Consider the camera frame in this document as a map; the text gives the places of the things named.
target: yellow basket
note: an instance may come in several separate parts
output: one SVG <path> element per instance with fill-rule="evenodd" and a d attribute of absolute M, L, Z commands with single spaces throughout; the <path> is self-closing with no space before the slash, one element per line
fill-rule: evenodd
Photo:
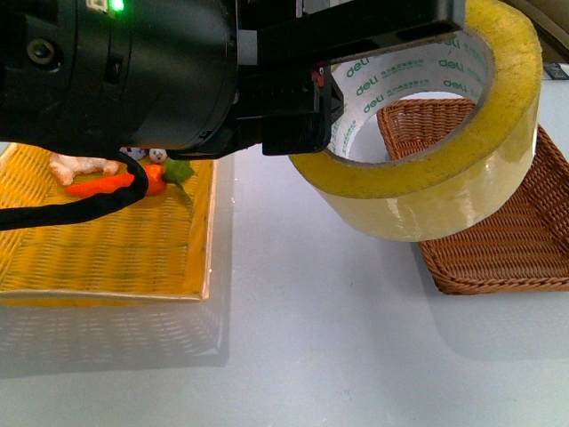
<path fill-rule="evenodd" d="M 37 147 L 8 146 L 0 157 L 0 208 L 73 200 L 52 178 L 49 156 Z M 184 188 L 189 196 L 169 184 L 165 193 L 96 221 L 0 232 L 0 303 L 206 299 L 216 171 L 212 161 L 192 167 L 196 175 Z"/>

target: green indicator light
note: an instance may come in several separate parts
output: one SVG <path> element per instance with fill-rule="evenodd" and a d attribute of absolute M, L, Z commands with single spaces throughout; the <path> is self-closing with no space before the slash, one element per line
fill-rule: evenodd
<path fill-rule="evenodd" d="M 124 10 L 124 1 L 123 0 L 111 0 L 110 1 L 110 8 L 115 12 L 122 12 Z"/>

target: yellow tape roll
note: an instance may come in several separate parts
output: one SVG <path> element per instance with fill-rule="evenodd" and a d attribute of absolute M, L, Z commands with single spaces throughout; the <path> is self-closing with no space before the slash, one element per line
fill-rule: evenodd
<path fill-rule="evenodd" d="M 531 22 L 496 0 L 468 0 L 467 30 L 452 40 L 340 65 L 344 116 L 328 150 L 292 156 L 341 218 L 380 238 L 441 238 L 483 220 L 531 166 L 541 47 Z M 417 92 L 452 92 L 477 107 L 435 147 L 397 162 L 349 159 L 377 110 Z"/>

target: black wire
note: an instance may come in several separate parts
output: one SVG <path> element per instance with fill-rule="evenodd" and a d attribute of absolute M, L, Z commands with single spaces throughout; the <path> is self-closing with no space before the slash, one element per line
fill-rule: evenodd
<path fill-rule="evenodd" d="M 97 194 L 65 205 L 2 209 L 0 210 L 0 231 L 88 222 L 113 214 L 142 200 L 148 190 L 148 177 L 144 168 L 122 152 L 106 156 L 106 158 L 126 164 L 127 171 L 134 175 L 134 181 L 130 187 L 117 189 L 112 194 Z"/>

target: small figurine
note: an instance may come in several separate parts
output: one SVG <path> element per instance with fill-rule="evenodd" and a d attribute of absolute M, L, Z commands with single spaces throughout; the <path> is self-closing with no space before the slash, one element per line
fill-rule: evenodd
<path fill-rule="evenodd" d="M 152 163 L 163 163 L 168 158 L 165 149 L 150 149 L 148 157 Z"/>
<path fill-rule="evenodd" d="M 137 162 L 142 160 L 148 154 L 146 149 L 137 149 L 136 147 L 123 147 L 121 148 L 121 151 Z"/>

